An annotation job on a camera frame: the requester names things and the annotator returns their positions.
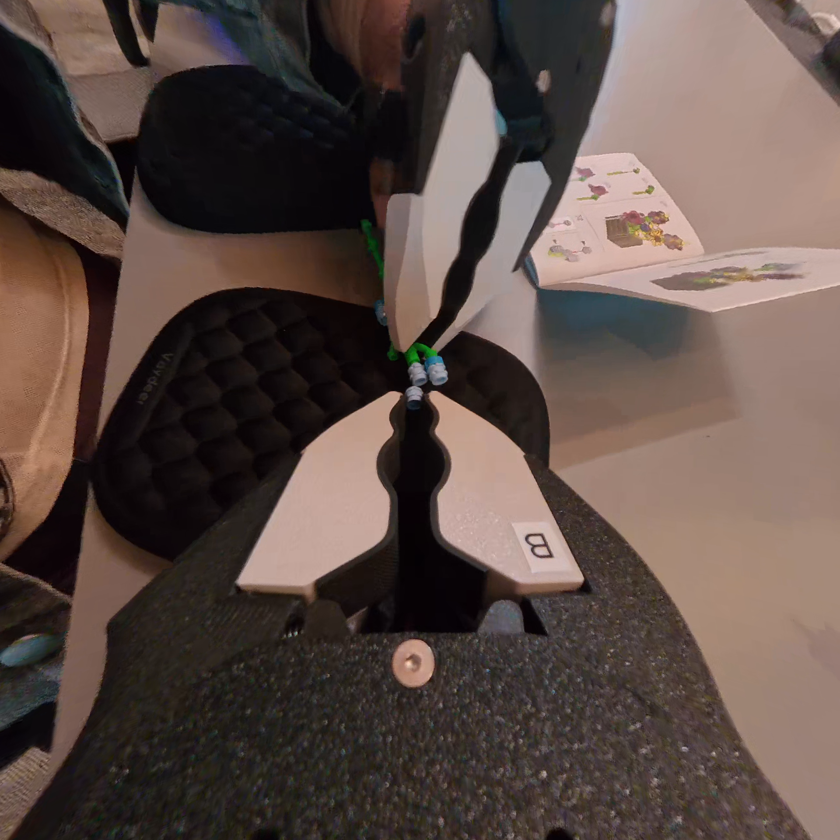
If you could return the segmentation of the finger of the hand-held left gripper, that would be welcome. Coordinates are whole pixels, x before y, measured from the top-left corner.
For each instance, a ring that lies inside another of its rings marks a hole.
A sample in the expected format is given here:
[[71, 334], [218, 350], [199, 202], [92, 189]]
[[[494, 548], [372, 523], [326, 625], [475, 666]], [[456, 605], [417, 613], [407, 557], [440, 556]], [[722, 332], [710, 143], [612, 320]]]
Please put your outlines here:
[[442, 311], [470, 205], [500, 148], [486, 73], [466, 52], [458, 65], [425, 184], [392, 195], [386, 211], [384, 311], [396, 351], [408, 351]]
[[476, 261], [465, 303], [447, 316], [444, 330], [429, 344], [442, 350], [488, 303], [508, 291], [515, 265], [551, 185], [540, 161], [517, 163], [501, 194], [497, 229]]

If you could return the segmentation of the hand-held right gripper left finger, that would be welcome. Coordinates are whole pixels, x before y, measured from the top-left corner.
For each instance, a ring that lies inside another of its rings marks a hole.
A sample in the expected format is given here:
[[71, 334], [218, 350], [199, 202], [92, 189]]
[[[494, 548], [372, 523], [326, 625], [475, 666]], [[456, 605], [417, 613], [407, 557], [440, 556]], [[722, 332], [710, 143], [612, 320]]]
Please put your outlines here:
[[313, 602], [320, 585], [394, 537], [402, 404], [401, 393], [387, 392], [303, 450], [237, 578], [239, 590]]

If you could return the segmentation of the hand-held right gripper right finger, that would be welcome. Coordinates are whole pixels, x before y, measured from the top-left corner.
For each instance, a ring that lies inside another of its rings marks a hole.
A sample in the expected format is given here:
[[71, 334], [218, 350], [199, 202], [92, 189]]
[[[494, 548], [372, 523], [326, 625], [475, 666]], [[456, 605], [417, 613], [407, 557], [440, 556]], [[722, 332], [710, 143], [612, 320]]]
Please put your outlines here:
[[428, 401], [444, 454], [432, 503], [438, 542], [486, 574], [483, 597], [579, 591], [584, 574], [520, 447], [446, 395]]

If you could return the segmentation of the green lego flower stem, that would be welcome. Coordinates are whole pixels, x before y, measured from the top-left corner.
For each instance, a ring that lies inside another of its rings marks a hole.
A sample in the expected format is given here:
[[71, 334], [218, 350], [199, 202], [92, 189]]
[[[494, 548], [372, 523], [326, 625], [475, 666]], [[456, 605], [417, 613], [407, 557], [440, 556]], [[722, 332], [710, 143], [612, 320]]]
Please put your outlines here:
[[[362, 220], [360, 230], [366, 249], [374, 261], [378, 277], [380, 281], [384, 281], [384, 252], [372, 222], [367, 219]], [[424, 389], [427, 385], [440, 387], [448, 382], [445, 361], [434, 348], [423, 343], [414, 343], [406, 351], [399, 351], [393, 343], [390, 343], [387, 357], [390, 361], [403, 360], [405, 362], [409, 386], [420, 385]]]

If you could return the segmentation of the lego instruction booklet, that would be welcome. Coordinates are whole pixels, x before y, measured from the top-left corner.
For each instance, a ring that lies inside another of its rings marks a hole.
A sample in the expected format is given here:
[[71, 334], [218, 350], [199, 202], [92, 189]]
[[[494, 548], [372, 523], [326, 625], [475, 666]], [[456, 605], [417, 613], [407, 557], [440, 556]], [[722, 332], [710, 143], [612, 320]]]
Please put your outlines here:
[[579, 291], [724, 312], [837, 290], [836, 248], [707, 254], [686, 215], [633, 154], [577, 157], [524, 261], [539, 290]]

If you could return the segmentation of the person's left hand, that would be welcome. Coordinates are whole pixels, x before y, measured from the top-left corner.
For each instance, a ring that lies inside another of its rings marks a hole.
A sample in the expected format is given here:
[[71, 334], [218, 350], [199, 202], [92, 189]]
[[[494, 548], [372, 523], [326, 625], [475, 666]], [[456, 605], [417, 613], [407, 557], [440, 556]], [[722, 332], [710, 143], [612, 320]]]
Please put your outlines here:
[[329, 45], [363, 81], [385, 91], [402, 89], [409, 1], [317, 1], [314, 6]]

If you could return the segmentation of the black quilted wrist rest pad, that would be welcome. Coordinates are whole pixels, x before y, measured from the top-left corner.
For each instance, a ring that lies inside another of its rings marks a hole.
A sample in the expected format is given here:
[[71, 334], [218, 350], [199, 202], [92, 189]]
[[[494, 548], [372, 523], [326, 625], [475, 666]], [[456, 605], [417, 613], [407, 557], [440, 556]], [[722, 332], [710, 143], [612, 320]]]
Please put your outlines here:
[[353, 117], [251, 66], [163, 78], [145, 103], [136, 154], [143, 193], [184, 228], [299, 233], [375, 220]]
[[374, 310], [291, 290], [194, 301], [114, 404], [91, 485], [106, 523], [174, 561], [324, 431], [410, 385]]

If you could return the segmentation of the dark jacket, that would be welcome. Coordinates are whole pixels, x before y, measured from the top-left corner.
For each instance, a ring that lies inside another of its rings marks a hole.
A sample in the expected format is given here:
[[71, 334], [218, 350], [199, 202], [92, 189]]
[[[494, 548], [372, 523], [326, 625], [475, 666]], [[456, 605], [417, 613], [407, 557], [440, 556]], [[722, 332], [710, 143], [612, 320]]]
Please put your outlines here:
[[126, 228], [117, 163], [78, 106], [29, 2], [2, 2], [1, 165], [60, 185]]

